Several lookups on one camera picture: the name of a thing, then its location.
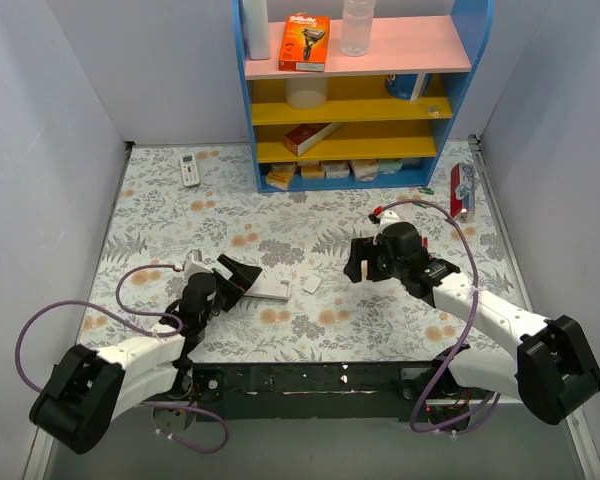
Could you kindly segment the grey white remote control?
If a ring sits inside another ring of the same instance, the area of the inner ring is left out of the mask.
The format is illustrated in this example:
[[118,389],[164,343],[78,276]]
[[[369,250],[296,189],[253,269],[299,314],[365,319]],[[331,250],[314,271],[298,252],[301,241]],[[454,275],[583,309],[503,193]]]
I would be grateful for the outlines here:
[[247,290],[245,296],[288,301],[291,298],[291,284],[287,280],[259,279]]

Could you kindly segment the white battery cover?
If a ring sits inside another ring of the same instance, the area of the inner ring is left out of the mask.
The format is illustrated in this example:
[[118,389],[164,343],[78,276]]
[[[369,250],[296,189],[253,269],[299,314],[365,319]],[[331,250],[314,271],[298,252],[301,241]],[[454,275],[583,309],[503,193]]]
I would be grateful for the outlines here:
[[305,292],[314,294],[321,285],[321,279],[317,276],[309,276],[302,285]]

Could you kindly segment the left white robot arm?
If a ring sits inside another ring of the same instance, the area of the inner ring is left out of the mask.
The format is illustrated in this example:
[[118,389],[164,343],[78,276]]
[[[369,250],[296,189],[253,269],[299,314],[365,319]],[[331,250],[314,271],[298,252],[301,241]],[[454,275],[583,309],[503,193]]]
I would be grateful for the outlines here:
[[112,346],[72,346],[39,388],[29,420],[76,454],[90,451],[120,414],[153,397],[185,398],[194,391],[189,353],[201,342],[209,321],[230,311],[259,279],[258,266],[226,255],[218,262],[224,277],[189,256],[171,265],[187,283],[179,299],[156,313],[149,329]]

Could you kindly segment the small white remote control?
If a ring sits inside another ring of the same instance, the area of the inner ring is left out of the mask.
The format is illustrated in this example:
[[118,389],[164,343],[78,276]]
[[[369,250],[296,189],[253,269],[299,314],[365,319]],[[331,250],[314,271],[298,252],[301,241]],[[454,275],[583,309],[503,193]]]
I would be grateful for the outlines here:
[[200,185],[198,166],[193,155],[187,154],[180,157],[180,169],[185,187],[192,188]]

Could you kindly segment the white tan small box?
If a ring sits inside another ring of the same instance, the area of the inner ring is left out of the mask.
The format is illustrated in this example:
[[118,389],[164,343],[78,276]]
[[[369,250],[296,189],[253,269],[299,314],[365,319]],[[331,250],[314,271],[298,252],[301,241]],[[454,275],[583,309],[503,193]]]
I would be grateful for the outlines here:
[[349,161],[354,179],[358,182],[371,182],[379,173],[376,159],[354,159]]

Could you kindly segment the pale green small box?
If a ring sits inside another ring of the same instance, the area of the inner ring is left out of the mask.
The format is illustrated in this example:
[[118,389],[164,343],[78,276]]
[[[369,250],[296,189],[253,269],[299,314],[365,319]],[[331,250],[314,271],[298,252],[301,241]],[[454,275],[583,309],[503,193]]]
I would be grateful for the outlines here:
[[393,175],[402,169],[403,160],[400,158],[378,159],[377,164],[378,164],[378,173],[380,175]]

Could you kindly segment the floral tablecloth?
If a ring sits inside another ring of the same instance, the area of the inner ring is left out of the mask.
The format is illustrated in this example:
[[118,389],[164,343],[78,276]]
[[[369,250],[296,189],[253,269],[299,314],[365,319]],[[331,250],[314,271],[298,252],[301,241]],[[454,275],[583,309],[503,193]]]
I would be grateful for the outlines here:
[[[197,249],[208,264],[226,254],[260,266],[267,278],[289,281],[291,298],[243,299],[207,327],[192,354],[196,362],[428,360],[454,343],[463,322],[412,298],[397,281],[355,285],[342,272],[351,240],[373,231],[368,213],[388,203],[417,227],[432,254],[464,272],[477,270],[482,289],[525,305],[487,194],[477,191],[474,217],[460,230],[440,214],[451,169],[471,158],[464,142],[445,146],[429,186],[434,195],[417,188],[260,194],[246,145],[192,148],[201,183],[188,189],[178,169],[186,152],[131,152],[82,344],[112,345],[129,336],[108,311],[122,315],[131,307],[130,321],[151,326],[152,313],[175,300],[186,283],[169,265]],[[314,294],[302,288],[309,276],[321,279]]]

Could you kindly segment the yellow orange small box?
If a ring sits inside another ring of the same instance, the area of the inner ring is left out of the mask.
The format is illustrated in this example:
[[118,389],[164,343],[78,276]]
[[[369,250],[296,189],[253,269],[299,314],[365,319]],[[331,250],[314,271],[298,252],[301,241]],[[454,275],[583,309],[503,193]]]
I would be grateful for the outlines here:
[[265,184],[277,190],[287,191],[295,176],[294,169],[272,169],[265,177]]

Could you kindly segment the red toothpaste box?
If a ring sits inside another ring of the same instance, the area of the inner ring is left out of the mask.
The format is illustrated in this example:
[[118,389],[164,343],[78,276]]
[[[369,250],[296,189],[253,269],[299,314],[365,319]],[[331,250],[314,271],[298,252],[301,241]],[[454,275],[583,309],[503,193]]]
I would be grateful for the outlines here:
[[475,169],[470,163],[456,164],[450,174],[450,213],[468,222],[475,213]]

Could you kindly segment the red white long box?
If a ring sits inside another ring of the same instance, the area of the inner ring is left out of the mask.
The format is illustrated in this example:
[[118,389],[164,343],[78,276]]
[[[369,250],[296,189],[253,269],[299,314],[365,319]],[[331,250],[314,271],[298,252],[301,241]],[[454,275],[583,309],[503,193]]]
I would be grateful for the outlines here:
[[342,126],[341,122],[300,124],[284,135],[283,145],[291,154],[300,157]]

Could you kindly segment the blue shelf unit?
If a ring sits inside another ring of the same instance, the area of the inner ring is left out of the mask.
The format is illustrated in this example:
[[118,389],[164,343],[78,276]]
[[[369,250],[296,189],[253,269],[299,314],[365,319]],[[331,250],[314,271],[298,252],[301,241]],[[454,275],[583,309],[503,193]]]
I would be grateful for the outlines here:
[[[352,176],[305,180],[296,173],[291,191],[353,188],[405,188],[427,185],[488,45],[495,16],[493,1],[457,1],[438,16],[377,18],[371,49],[362,57],[344,55],[338,46],[341,23],[331,23],[329,57],[321,73],[280,71],[278,60],[251,60],[242,2],[232,4],[238,75],[243,95],[256,188],[273,166],[354,159],[406,160],[393,175],[371,182]],[[390,96],[389,74],[432,73],[427,93],[415,101]],[[297,110],[285,100],[285,80],[327,77],[326,103]],[[304,155],[283,145],[284,135],[304,123],[341,122],[343,126]]]

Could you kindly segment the white translucent cup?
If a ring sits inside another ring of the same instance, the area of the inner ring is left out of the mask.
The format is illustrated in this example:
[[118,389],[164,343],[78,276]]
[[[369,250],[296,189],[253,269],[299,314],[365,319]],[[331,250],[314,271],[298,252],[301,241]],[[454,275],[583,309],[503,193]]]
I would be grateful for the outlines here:
[[327,101],[327,77],[302,77],[285,80],[285,100],[297,110],[311,110],[323,106]]

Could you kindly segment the blue white can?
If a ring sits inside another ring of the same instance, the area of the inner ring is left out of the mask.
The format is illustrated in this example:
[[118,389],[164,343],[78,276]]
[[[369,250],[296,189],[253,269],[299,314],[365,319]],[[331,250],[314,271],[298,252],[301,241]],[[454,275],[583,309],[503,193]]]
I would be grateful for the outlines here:
[[427,93],[432,77],[432,73],[389,74],[385,89],[394,98],[415,101]]

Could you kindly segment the orange razor box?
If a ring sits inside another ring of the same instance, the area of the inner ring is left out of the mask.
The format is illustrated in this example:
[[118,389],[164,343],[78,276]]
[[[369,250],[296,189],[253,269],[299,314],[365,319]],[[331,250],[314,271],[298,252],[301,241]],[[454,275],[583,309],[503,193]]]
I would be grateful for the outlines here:
[[331,21],[305,13],[287,16],[278,57],[280,71],[324,72]]

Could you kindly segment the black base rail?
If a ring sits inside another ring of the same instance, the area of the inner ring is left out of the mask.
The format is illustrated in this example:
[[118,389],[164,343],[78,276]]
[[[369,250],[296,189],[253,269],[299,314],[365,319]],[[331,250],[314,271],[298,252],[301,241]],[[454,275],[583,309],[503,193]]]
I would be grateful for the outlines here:
[[441,365],[429,361],[198,363],[184,393],[151,401],[196,405],[226,420],[409,420]]

